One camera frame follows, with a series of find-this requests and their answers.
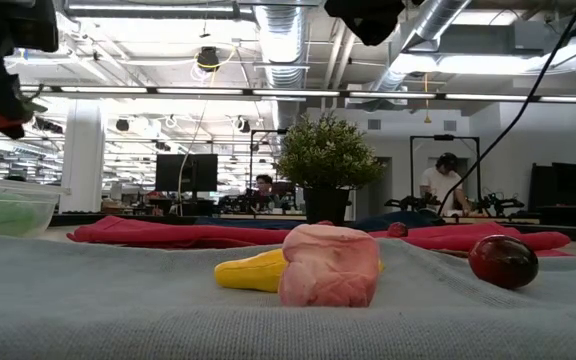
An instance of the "potted plant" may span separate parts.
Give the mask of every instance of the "potted plant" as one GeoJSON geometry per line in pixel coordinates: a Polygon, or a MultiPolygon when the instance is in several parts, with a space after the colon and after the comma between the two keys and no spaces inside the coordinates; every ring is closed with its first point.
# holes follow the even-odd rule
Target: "potted plant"
{"type": "Polygon", "coordinates": [[[381,176],[383,167],[363,136],[332,113],[318,120],[304,116],[289,129],[277,170],[304,188],[309,223],[343,225],[349,191],[381,176]]]}

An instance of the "black cable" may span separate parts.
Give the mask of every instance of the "black cable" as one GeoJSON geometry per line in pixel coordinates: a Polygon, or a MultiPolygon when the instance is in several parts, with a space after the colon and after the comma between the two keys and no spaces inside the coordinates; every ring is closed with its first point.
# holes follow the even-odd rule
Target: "black cable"
{"type": "Polygon", "coordinates": [[[517,20],[521,20],[521,16],[519,16],[519,14],[517,14],[517,12],[513,9],[503,9],[501,10],[497,15],[495,15],[494,18],[492,18],[492,20],[490,20],[490,22],[488,23],[488,25],[492,25],[493,22],[495,22],[495,20],[497,20],[498,17],[501,16],[501,14],[505,13],[506,11],[510,11],[511,13],[515,14],[515,16],[517,17],[517,20]]]}
{"type": "Polygon", "coordinates": [[[557,31],[557,29],[555,29],[555,27],[552,26],[551,23],[547,22],[547,23],[545,23],[545,24],[548,25],[555,34],[559,35],[559,31],[557,31]]]}
{"type": "Polygon", "coordinates": [[[535,81],[535,84],[528,93],[526,101],[524,101],[523,105],[521,106],[521,109],[519,109],[519,113],[517,114],[515,119],[510,123],[510,125],[508,125],[508,127],[497,137],[497,139],[495,139],[495,141],[493,141],[493,143],[490,144],[490,146],[481,154],[481,156],[479,157],[479,159],[477,159],[477,161],[473,164],[473,166],[470,167],[470,169],[468,169],[468,172],[466,172],[464,177],[462,177],[461,180],[459,180],[459,182],[457,182],[453,187],[450,188],[450,190],[448,190],[448,193],[446,193],[446,196],[444,197],[444,200],[441,202],[441,206],[439,207],[439,211],[437,212],[438,214],[440,214],[440,216],[442,211],[444,210],[444,206],[446,206],[448,197],[450,197],[450,195],[455,191],[455,189],[457,189],[461,184],[464,183],[464,181],[468,178],[468,176],[470,176],[473,173],[473,171],[475,171],[479,167],[479,164],[488,155],[488,153],[490,153],[490,151],[492,151],[492,149],[494,149],[495,146],[499,144],[499,142],[510,132],[510,130],[512,130],[512,128],[515,127],[517,122],[519,122],[519,119],[521,119],[521,117],[523,116],[524,112],[526,111],[526,108],[528,107],[528,104],[532,102],[532,98],[533,96],[535,96],[535,93],[539,88],[539,84],[541,84],[541,80],[543,80],[544,75],[546,75],[546,72],[550,68],[550,64],[555,59],[555,56],[557,56],[557,52],[563,46],[563,44],[566,41],[568,41],[568,35],[570,34],[570,31],[572,31],[573,26],[575,26],[575,23],[576,23],[576,9],[575,13],[572,15],[572,18],[570,19],[570,22],[568,23],[568,26],[566,26],[566,30],[564,30],[564,32],[559,37],[557,45],[555,45],[555,48],[552,50],[552,53],[550,53],[550,56],[548,57],[546,64],[544,64],[543,69],[541,69],[541,72],[539,73],[539,76],[537,76],[537,80],[535,81]]]}

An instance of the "red fabric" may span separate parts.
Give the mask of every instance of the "red fabric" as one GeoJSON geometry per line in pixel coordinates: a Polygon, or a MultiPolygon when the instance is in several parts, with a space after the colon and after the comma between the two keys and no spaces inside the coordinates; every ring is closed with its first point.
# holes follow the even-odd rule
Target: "red fabric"
{"type": "MultiPolygon", "coordinates": [[[[68,238],[76,242],[126,245],[156,249],[226,249],[254,245],[281,244],[290,230],[246,229],[224,226],[177,226],[125,220],[108,216],[95,224],[82,226],[68,238]]],[[[370,233],[388,237],[386,231],[370,233]]],[[[508,235],[517,238],[536,252],[564,247],[570,239],[560,233],[521,234],[497,223],[451,225],[411,229],[402,240],[429,250],[470,251],[482,238],[508,235]]],[[[538,253],[562,256],[559,252],[538,253]]]]}
{"type": "MultiPolygon", "coordinates": [[[[374,237],[389,237],[387,231],[371,233],[374,237]]],[[[476,225],[449,225],[411,229],[405,242],[428,250],[470,251],[482,238],[490,235],[508,235],[521,240],[534,251],[564,247],[570,238],[557,232],[522,234],[517,229],[507,228],[497,223],[476,225]]]]}
{"type": "Polygon", "coordinates": [[[575,256],[573,254],[568,254],[559,250],[541,250],[541,251],[535,251],[535,253],[539,257],[575,256]]]}
{"type": "Polygon", "coordinates": [[[243,229],[223,226],[176,226],[108,216],[75,230],[76,242],[164,249],[226,249],[281,244],[290,230],[243,229]]]}

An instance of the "pink toy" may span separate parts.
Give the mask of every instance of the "pink toy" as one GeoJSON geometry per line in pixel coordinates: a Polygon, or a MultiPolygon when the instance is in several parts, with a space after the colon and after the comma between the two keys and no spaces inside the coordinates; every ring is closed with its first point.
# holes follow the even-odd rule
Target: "pink toy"
{"type": "Polygon", "coordinates": [[[300,225],[283,245],[288,262],[279,283],[286,306],[370,305],[379,276],[379,247],[363,231],[300,225]]]}

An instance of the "ventilation duct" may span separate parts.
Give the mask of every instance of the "ventilation duct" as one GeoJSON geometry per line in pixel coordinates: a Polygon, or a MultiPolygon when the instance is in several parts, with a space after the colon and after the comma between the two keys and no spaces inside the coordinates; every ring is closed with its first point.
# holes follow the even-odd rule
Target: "ventilation duct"
{"type": "MultiPolygon", "coordinates": [[[[436,50],[439,38],[455,21],[459,13],[468,6],[471,0],[426,0],[420,8],[419,15],[409,23],[397,28],[393,43],[394,58],[391,64],[372,84],[370,91],[392,92],[403,83],[405,73],[394,69],[395,58],[402,50],[428,43],[430,50],[436,50]]],[[[359,106],[364,110],[375,111],[383,100],[371,101],[359,106]]]]}
{"type": "MultiPolygon", "coordinates": [[[[263,58],[268,63],[282,65],[300,63],[305,56],[306,9],[296,6],[256,6],[259,41],[263,58]]],[[[304,86],[305,69],[267,67],[268,85],[275,89],[299,89],[304,86]]],[[[297,102],[278,101],[273,107],[275,126],[286,129],[299,117],[297,102]]]]}
{"type": "MultiPolygon", "coordinates": [[[[260,45],[265,62],[281,67],[267,67],[266,77],[272,88],[302,88],[305,69],[286,67],[305,57],[306,9],[319,0],[292,1],[300,6],[232,5],[156,5],[125,0],[66,0],[64,11],[75,17],[217,19],[254,21],[259,25],[260,45]]],[[[295,102],[279,101],[275,107],[278,128],[287,128],[299,116],[295,102]]]]}
{"type": "Polygon", "coordinates": [[[221,5],[194,2],[184,5],[160,5],[147,1],[125,0],[65,0],[64,12],[74,17],[201,19],[254,21],[252,7],[220,2],[221,5]]]}

